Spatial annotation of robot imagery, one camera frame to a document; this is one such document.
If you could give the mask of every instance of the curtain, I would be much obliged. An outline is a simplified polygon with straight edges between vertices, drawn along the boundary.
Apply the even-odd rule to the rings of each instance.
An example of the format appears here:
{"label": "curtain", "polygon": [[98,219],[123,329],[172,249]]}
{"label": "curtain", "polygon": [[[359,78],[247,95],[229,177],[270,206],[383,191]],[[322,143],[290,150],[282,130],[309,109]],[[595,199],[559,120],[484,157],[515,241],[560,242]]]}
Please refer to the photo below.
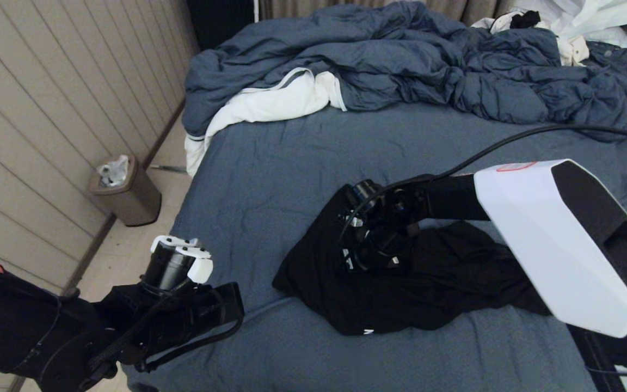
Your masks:
{"label": "curtain", "polygon": [[[366,7],[383,7],[393,0],[259,0],[261,19],[276,17],[304,17],[315,10],[337,4],[358,4]],[[507,12],[507,0],[425,0],[430,10],[445,14],[466,25],[483,17],[494,17]]]}

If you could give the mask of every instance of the black cloth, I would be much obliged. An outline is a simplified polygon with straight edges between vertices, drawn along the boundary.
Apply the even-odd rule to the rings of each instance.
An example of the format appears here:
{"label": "black cloth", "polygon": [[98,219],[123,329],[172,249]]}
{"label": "black cloth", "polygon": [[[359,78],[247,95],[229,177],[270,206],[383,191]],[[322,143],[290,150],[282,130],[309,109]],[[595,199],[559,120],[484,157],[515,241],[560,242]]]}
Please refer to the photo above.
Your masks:
{"label": "black cloth", "polygon": [[272,282],[343,335],[437,329],[463,312],[507,304],[550,314],[508,248],[466,222],[421,230],[403,273],[345,272],[338,244],[345,210],[340,190]]}
{"label": "black cloth", "polygon": [[514,15],[510,22],[510,29],[528,29],[534,27],[540,22],[540,14],[538,11],[527,11],[524,15]]}

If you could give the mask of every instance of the tiled floor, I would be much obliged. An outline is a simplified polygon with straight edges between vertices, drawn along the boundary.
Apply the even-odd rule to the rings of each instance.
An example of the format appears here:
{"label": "tiled floor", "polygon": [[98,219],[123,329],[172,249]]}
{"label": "tiled floor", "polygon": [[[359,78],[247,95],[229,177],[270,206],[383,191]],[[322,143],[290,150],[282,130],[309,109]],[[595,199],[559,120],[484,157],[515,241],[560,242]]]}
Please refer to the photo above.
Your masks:
{"label": "tiled floor", "polygon": [[[157,152],[153,164],[185,166],[183,140],[185,130],[179,119],[171,129],[164,144]],[[101,300],[115,285],[129,285],[139,281],[149,263],[149,247],[154,237],[167,234],[173,226],[185,193],[190,187],[191,177],[187,174],[149,169],[149,177],[162,194],[159,219],[147,226],[127,228],[121,221],[115,225],[98,249],[94,260],[84,274],[78,288],[82,298],[89,301]],[[40,392],[35,382],[27,380],[22,392]],[[114,379],[104,380],[91,389],[92,392],[127,392],[127,378],[122,371]]]}

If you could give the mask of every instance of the blue bedsheet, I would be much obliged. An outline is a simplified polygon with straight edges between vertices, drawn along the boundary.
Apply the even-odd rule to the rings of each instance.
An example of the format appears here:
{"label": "blue bedsheet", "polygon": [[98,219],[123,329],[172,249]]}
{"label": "blue bedsheet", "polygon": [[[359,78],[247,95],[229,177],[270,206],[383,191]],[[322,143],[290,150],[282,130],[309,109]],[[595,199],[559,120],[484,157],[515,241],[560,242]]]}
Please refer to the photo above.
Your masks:
{"label": "blue bedsheet", "polygon": [[[228,340],[184,355],[130,385],[217,390],[594,390],[574,342],[552,317],[510,306],[461,315],[435,332],[345,337],[271,286],[287,251],[344,183],[391,183],[440,172],[528,126],[449,107],[399,104],[377,112],[324,109],[301,119],[220,132],[172,233],[199,237],[210,283],[237,281],[246,309]],[[466,169],[572,158],[627,209],[627,139],[553,132],[510,144]],[[477,223],[496,236],[490,223]]]}

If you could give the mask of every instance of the plastic bag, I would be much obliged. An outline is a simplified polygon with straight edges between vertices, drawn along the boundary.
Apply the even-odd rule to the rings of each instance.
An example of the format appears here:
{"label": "plastic bag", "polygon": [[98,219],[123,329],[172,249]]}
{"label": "plastic bag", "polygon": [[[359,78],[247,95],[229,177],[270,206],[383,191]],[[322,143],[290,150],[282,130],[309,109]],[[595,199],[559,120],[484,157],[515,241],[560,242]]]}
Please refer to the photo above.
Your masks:
{"label": "plastic bag", "polygon": [[105,188],[120,186],[127,178],[127,169],[130,167],[130,159],[121,155],[117,161],[111,161],[96,168],[100,174],[100,183]]}

